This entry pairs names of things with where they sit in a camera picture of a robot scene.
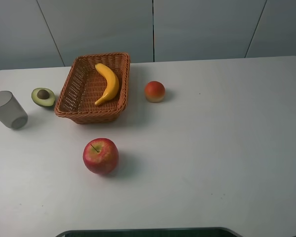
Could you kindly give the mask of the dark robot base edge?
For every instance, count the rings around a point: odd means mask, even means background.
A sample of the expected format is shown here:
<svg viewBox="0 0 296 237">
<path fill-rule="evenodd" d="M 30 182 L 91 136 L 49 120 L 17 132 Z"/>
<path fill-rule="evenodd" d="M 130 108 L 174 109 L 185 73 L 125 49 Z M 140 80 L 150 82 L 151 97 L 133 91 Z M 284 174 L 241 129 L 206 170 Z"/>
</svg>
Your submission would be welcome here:
<svg viewBox="0 0 296 237">
<path fill-rule="evenodd" d="M 222 227 L 119 229 L 119 230 L 71 230 L 58 237 L 240 237 L 236 232 Z"/>
</svg>

